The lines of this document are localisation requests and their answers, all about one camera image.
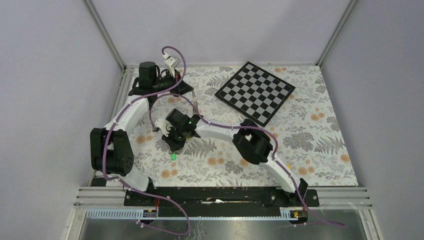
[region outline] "cable connector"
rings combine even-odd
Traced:
[[[170,56],[166,52],[163,54],[163,57],[165,58],[164,63],[166,69],[168,69],[172,77],[175,78],[175,68],[178,66],[178,64],[180,64],[180,60],[178,59],[178,57],[174,55]]]

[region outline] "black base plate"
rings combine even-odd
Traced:
[[[156,187],[148,193],[171,198],[187,212],[189,217],[280,217],[280,207],[302,207],[276,187]],[[309,207],[318,207],[317,191],[309,189],[304,198]],[[226,203],[204,204],[221,200]],[[154,207],[153,197],[126,191],[124,206]],[[161,200],[159,217],[183,217],[181,211],[169,201]]]

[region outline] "white wall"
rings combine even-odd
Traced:
[[[127,64],[315,63],[349,0],[93,0]]]
[[[359,1],[322,67],[385,240],[422,239],[424,1]]]
[[[119,74],[82,1],[0,2],[0,239],[60,239]]]

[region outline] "checkerboard square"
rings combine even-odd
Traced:
[[[294,89],[293,85],[248,62],[215,96],[264,127]]]

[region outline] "floral pattern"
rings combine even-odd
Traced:
[[[194,87],[200,113],[207,119],[238,123],[246,118],[214,96],[238,69],[187,67],[184,81]],[[311,186],[358,185],[320,68],[263,69],[296,86],[265,127],[278,139],[280,159]],[[165,96],[153,106],[152,119],[165,118],[173,108],[189,116],[193,114],[181,97]],[[148,114],[129,136],[134,166],[152,178],[155,186],[278,186],[265,169],[244,160],[230,142],[191,138],[173,161],[161,136],[160,132],[152,132]],[[117,182],[107,185],[117,186]]]

